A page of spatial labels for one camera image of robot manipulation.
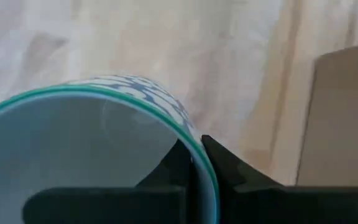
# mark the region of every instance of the black plastic holder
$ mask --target black plastic holder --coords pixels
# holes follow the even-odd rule
[[[286,187],[210,136],[202,142],[219,182],[222,224],[358,223],[358,187]],[[49,189],[23,208],[26,224],[199,223],[197,176],[180,142],[136,187]]]

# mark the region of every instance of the blue and white pattern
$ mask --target blue and white pattern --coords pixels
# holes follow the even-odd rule
[[[134,75],[105,75],[89,80],[73,81],[70,85],[88,85],[133,96],[153,106],[176,121],[202,146],[200,135],[190,121],[183,105],[152,80]]]

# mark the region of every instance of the brown cardboard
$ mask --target brown cardboard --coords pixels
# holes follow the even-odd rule
[[[316,62],[298,184],[358,186],[358,47]]]

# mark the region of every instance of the wooden surface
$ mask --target wooden surface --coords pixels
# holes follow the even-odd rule
[[[257,122],[248,127],[261,136],[250,140],[257,140],[252,150],[259,156],[251,163],[279,182],[295,184],[314,61],[358,45],[358,0],[285,1],[270,42],[268,72],[254,109],[263,112],[254,113],[250,120]]]
[[[314,59],[357,44],[358,0],[0,0],[0,101],[143,75],[202,133],[294,184]]]

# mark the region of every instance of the cup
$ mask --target cup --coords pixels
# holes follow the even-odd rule
[[[201,221],[219,220],[218,182],[183,105],[144,77],[108,75],[0,103],[0,223],[52,187],[133,187],[179,139],[199,178]]]

